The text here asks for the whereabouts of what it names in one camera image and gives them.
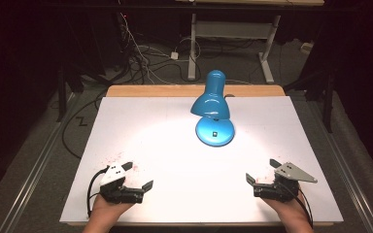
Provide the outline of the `blue desk lamp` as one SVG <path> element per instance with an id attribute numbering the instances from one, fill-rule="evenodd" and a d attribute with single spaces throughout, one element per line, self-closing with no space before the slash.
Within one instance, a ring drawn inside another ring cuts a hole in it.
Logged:
<path id="1" fill-rule="evenodd" d="M 235 135 L 229 107 L 223 96 L 225 81 L 226 76 L 222 71 L 211 71 L 207 75 L 204 92 L 190 109 L 192 114 L 200 116 L 195 125 L 197 138 L 211 147 L 223 147 Z"/>

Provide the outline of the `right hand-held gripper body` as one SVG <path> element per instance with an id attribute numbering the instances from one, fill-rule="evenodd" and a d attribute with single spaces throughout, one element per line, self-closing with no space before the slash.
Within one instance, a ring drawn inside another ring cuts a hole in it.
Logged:
<path id="1" fill-rule="evenodd" d="M 300 182 L 317 183 L 318 180 L 291 162 L 281 163 L 279 168 L 274 168 L 272 183 L 256 182 L 254 197 L 287 202 L 298 196 Z"/>

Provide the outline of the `black metal stand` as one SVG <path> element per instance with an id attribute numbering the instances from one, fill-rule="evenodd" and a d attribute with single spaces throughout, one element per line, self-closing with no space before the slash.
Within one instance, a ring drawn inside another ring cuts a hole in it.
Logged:
<path id="1" fill-rule="evenodd" d="M 284 86 L 284 92 L 296 89 L 304 90 L 307 101 L 322 100 L 322 123 L 328 133 L 332 132 L 331 114 L 334 80 L 333 71 L 319 70 Z"/>
<path id="2" fill-rule="evenodd" d="M 84 85 L 81 81 L 80 68 L 75 63 L 62 63 L 57 71 L 58 117 L 57 122 L 63 120 L 67 112 L 67 91 L 69 86 L 73 93 L 82 93 Z"/>

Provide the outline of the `person's left hand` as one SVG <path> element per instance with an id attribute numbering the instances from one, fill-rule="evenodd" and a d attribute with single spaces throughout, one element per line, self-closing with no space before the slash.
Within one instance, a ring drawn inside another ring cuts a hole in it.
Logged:
<path id="1" fill-rule="evenodd" d="M 132 204 L 129 203 L 109 203 L 98 194 L 93 203 L 89 222 L 97 226 L 111 227 L 115 225 L 119 218 L 131 207 Z"/>

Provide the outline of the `white metal desk frame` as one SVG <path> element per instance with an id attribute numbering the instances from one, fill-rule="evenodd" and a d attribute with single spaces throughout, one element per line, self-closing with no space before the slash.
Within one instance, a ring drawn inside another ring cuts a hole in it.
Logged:
<path id="1" fill-rule="evenodd" d="M 289 7 L 291 10 L 300 7 L 302 10 L 311 10 L 314 7 L 321 7 L 323 0 L 177 0 L 178 2 L 188 3 L 191 7 L 277 7 L 283 10 Z M 270 22 L 240 22 L 239 20 L 217 20 L 203 19 L 196 13 L 191 14 L 190 22 L 190 40 L 187 78 L 190 81 L 196 80 L 197 58 L 201 48 L 196 38 L 226 38 L 226 39 L 251 39 L 265 40 L 265 50 L 257 55 L 258 63 L 263 77 L 267 83 L 273 83 L 274 78 L 271 73 L 268 56 L 272 48 L 276 32 L 279 28 L 281 14 L 273 15 Z"/>

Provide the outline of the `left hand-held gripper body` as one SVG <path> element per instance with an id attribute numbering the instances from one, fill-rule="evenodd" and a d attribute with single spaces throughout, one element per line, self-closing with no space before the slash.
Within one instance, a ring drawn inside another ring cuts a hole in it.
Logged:
<path id="1" fill-rule="evenodd" d="M 100 182 L 100 195 L 109 203 L 137 204 L 143 202 L 144 190 L 124 185 L 126 176 L 121 165 L 113 163 L 106 168 L 105 175 Z"/>

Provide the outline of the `aluminium floor rail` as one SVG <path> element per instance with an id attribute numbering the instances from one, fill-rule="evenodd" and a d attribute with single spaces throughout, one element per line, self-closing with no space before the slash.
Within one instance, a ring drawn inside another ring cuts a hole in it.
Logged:
<path id="1" fill-rule="evenodd" d="M 308 103 L 311 112 L 317 124 L 320 126 L 323 135 L 325 136 L 331 148 L 332 159 L 337 168 L 343 184 L 348 190 L 349 196 L 354 203 L 354 206 L 359 214 L 359 217 L 365 226 L 367 233 L 373 233 L 373 212 L 368 204 L 368 200 L 358 185 L 347 160 L 344 158 L 343 152 L 338 147 L 332 133 L 329 133 L 322 122 L 322 114 L 319 105 L 315 102 Z"/>
<path id="2" fill-rule="evenodd" d="M 35 164 L 31 168 L 28 177 L 23 182 L 20 191 L 17 194 L 12 207 L 8 211 L 3 223 L 0 226 L 0 233 L 13 233 L 14 229 L 17 226 L 17 223 L 27 206 L 29 199 L 31 198 L 39 180 L 42 177 L 42 174 L 48 164 L 48 161 L 51 158 L 51 151 L 54 147 L 54 144 L 60 135 L 62 129 L 65 128 L 66 117 L 69 117 L 72 113 L 72 109 L 76 107 L 78 101 L 80 100 L 81 95 L 71 93 L 66 101 L 66 107 L 69 108 L 66 110 L 65 114 L 61 119 L 58 119 L 54 123 L 54 127 L 51 129 L 49 137 L 46 139 L 42 149 L 40 150 L 39 156 L 35 161 Z"/>

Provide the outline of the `person's right hand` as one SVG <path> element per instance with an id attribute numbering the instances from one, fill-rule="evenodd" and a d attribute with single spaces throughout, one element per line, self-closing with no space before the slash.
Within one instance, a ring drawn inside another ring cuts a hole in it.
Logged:
<path id="1" fill-rule="evenodd" d="M 280 202 L 273 199 L 262 198 L 278 215 L 279 219 L 284 222 L 291 219 L 304 219 L 308 221 L 307 214 L 303 209 L 304 201 L 301 194 L 290 201 Z"/>

